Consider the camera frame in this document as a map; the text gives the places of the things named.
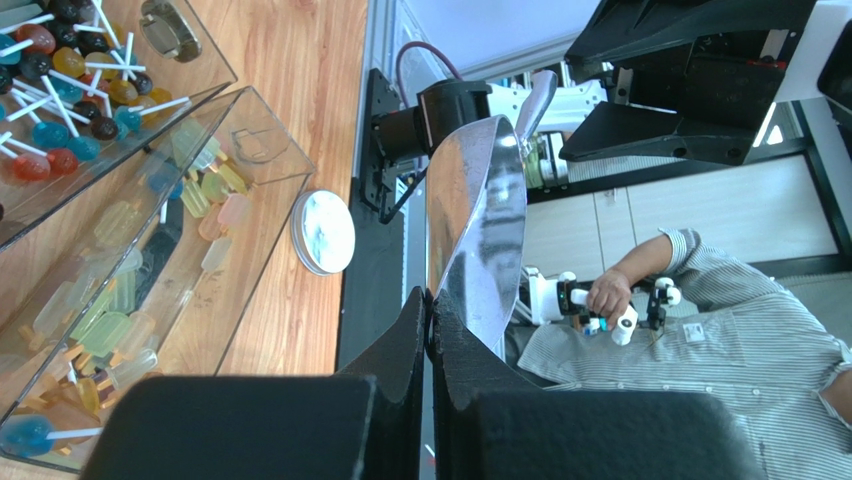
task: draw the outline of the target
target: white wall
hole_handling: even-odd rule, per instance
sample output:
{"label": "white wall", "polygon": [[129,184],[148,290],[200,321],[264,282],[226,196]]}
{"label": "white wall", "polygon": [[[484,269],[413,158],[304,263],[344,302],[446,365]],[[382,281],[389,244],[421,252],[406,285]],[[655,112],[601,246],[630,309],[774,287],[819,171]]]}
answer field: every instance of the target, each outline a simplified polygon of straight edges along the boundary
{"label": "white wall", "polygon": [[400,1],[459,70],[578,34],[598,6],[598,0]]}

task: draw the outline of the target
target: clear plastic container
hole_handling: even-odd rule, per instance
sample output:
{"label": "clear plastic container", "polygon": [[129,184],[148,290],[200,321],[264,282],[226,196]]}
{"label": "clear plastic container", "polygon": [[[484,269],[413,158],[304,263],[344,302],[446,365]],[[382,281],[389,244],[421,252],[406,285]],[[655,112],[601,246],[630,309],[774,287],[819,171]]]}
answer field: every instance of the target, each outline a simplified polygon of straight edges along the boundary
{"label": "clear plastic container", "polygon": [[[131,131],[123,140],[99,142],[101,151],[97,158],[80,162],[79,168],[68,175],[52,171],[45,180],[24,182],[13,174],[13,160],[0,155],[0,251],[132,157],[175,122],[236,81],[234,71],[185,0],[104,0],[102,8],[110,25],[115,27],[113,31],[122,46],[126,46],[127,34],[133,32],[133,55],[138,65],[147,68],[144,73],[152,79],[153,87],[165,89],[174,99],[188,97],[191,103],[146,115],[147,121],[141,129],[138,132]],[[100,22],[100,28],[103,27],[103,22]],[[87,71],[93,75],[97,72],[95,69]],[[16,80],[46,91],[46,87],[37,79],[26,80],[19,76]],[[20,85],[15,88],[24,90]],[[86,94],[82,98],[92,100]],[[0,96],[0,106],[7,114],[19,109],[11,92]],[[113,112],[118,106],[112,103]],[[65,125],[61,117],[53,113],[42,109],[35,113],[42,122]],[[74,124],[80,135],[92,137],[89,126],[76,120]],[[35,121],[27,117],[11,123],[0,121],[0,132],[9,131],[14,139],[36,146],[32,137],[34,125]]]}
{"label": "clear plastic container", "polygon": [[[140,379],[216,374],[313,172],[243,89],[199,107],[0,254],[0,271],[15,272],[0,285],[3,421],[97,428]],[[64,236],[71,224],[79,234]],[[41,261],[51,247],[56,260]],[[0,454],[73,472],[94,443]]]}

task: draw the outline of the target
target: black mounting bracket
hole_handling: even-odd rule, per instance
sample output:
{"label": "black mounting bracket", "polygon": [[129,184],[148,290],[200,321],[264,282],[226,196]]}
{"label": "black mounting bracket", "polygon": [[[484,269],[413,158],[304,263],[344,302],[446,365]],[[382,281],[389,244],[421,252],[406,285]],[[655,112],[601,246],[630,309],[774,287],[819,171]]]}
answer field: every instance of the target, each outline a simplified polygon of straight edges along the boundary
{"label": "black mounting bracket", "polygon": [[361,127],[361,163],[358,178],[361,180],[361,201],[379,214],[379,221],[387,224],[405,203],[407,197],[395,202],[396,179],[413,170],[411,163],[388,165],[375,131],[373,119],[399,110],[399,94],[378,69],[370,70],[367,77],[367,98],[364,102],[364,124]]}

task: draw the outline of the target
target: wooden countertop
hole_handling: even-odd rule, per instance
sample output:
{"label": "wooden countertop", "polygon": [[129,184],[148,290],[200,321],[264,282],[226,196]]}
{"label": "wooden countertop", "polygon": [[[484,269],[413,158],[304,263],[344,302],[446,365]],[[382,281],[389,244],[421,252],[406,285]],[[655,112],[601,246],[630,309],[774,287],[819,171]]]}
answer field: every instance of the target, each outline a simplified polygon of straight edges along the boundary
{"label": "wooden countertop", "polygon": [[[240,81],[234,88],[254,85],[317,165],[308,188],[328,189],[348,199],[367,0],[192,4],[237,72]],[[333,372],[341,286],[341,275],[308,272],[289,235],[282,236],[222,372]],[[74,476],[0,459],[0,478]]]}

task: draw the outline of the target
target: shirt pocket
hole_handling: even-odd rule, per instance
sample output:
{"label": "shirt pocket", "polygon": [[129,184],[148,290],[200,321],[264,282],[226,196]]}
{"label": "shirt pocket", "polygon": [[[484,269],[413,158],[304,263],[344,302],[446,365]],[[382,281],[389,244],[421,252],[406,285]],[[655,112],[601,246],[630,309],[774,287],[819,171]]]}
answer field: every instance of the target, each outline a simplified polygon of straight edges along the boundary
{"label": "shirt pocket", "polygon": [[737,318],[730,310],[667,321],[665,334],[651,351],[656,361],[664,363],[746,364]]}

